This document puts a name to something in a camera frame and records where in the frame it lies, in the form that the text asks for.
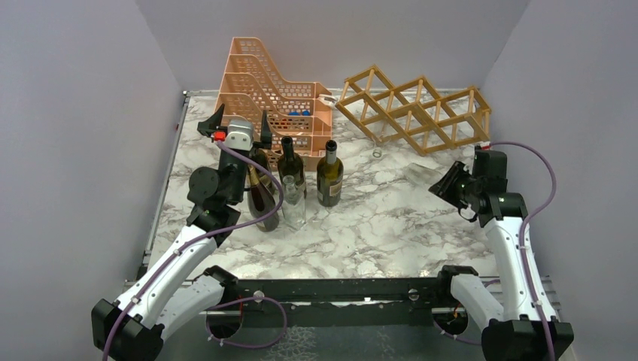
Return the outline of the dark green wine bottle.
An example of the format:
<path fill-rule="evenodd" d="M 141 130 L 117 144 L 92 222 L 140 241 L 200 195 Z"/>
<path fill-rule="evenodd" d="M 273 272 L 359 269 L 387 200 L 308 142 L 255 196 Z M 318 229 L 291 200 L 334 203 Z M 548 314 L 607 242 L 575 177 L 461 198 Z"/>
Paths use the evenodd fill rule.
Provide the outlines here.
<path fill-rule="evenodd" d="M 281 146 L 283 153 L 277 161 L 280 181 L 283 183 L 284 177 L 287 175 L 293 176 L 297 188 L 303 191 L 303 195 L 306 198 L 305 165 L 302 157 L 293 149 L 293 138 L 284 136 L 281 139 Z"/>

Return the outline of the red bottle gold cap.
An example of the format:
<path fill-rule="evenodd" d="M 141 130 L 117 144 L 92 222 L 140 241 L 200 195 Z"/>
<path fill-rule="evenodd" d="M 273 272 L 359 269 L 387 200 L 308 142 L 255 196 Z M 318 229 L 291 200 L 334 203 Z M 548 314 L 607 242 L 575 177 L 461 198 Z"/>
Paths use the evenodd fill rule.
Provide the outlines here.
<path fill-rule="evenodd" d="M 252 166 L 248 166 L 248 208 L 254 219 L 260 218 L 272 211 L 276 202 L 272 193 L 260 181 L 257 170 Z M 262 232 L 274 231 L 279 225 L 279 217 L 274 213 L 271 217 L 256 223 L 257 228 Z"/>

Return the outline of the green bottle silver cap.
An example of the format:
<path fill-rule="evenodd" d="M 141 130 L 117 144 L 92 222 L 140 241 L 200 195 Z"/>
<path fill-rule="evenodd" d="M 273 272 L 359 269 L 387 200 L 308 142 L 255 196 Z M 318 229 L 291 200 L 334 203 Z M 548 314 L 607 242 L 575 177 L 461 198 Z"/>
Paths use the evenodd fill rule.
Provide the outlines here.
<path fill-rule="evenodd" d="M 317 164 L 317 198 L 324 207 L 337 205 L 342 194 L 344 166 L 336 151 L 338 144 L 329 140 L 325 155 Z"/>

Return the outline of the dark bottle brown label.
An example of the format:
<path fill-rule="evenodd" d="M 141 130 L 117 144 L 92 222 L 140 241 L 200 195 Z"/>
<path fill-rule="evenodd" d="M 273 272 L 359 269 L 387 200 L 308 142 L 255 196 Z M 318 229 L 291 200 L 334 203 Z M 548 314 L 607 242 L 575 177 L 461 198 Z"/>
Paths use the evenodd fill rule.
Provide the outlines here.
<path fill-rule="evenodd" d="M 250 158 L 256 163 L 260 164 L 262 167 L 264 167 L 264 169 L 267 170 L 267 172 L 271 171 L 268 156 L 266 155 L 266 152 L 264 150 L 260 148 L 252 149 L 250 153 Z M 276 186 L 272 183 L 272 179 L 267 174 L 264 174 L 263 172 L 261 172 L 261 170 L 257 170 L 257 175 L 258 175 L 258 178 L 260 179 L 261 184 L 263 184 L 265 188 L 271 194 L 275 194 Z"/>

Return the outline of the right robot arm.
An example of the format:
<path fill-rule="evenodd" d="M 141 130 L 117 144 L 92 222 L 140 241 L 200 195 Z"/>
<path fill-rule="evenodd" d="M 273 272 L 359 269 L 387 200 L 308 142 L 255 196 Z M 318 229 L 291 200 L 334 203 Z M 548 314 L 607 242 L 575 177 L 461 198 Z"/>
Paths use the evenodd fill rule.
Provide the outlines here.
<path fill-rule="evenodd" d="M 472 169 L 455 162 L 429 191 L 458 211 L 470 208 L 493 253 L 503 299 L 498 301 L 478 272 L 446 265 L 434 286 L 445 306 L 459 302 L 481 331 L 486 360 L 558 360 L 574 340 L 570 323 L 556 314 L 542 285 L 531 247 L 523 196 L 507 190 L 507 156 L 477 146 Z"/>

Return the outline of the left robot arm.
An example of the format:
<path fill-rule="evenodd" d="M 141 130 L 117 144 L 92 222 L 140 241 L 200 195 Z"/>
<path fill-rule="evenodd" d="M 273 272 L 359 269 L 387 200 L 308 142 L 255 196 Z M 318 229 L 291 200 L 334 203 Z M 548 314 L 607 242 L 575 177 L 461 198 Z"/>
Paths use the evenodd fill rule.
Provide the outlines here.
<path fill-rule="evenodd" d="M 91 312 L 93 343 L 104 360 L 155 360 L 164 342 L 206 308 L 228 308 L 235 302 L 237 279 L 214 266 L 190 286 L 184 282 L 197 265 L 240 229 L 240 212 L 249 166 L 266 174 L 250 159 L 255 148 L 269 149 L 272 133 L 262 111 L 261 135 L 254 125 L 232 118 L 222 126 L 224 106 L 199 123 L 201 135 L 220 148 L 217 168 L 200 167 L 189 178 L 187 198 L 193 209 L 170 248 L 115 301 L 102 299 Z"/>

